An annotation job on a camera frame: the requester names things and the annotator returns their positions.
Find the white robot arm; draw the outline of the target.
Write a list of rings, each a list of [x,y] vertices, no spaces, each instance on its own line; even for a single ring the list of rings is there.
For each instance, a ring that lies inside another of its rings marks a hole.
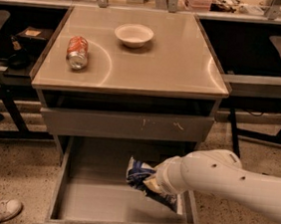
[[[245,170],[230,150],[193,151],[171,157],[154,170],[144,184],[155,193],[208,193],[236,201],[281,224],[281,178]]]

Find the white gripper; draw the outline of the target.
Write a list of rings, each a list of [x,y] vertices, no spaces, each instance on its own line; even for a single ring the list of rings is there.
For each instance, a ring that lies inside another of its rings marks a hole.
[[[155,178],[143,181],[147,189],[164,194],[181,194],[186,191],[187,184],[182,178],[182,158],[171,157],[156,167]]]

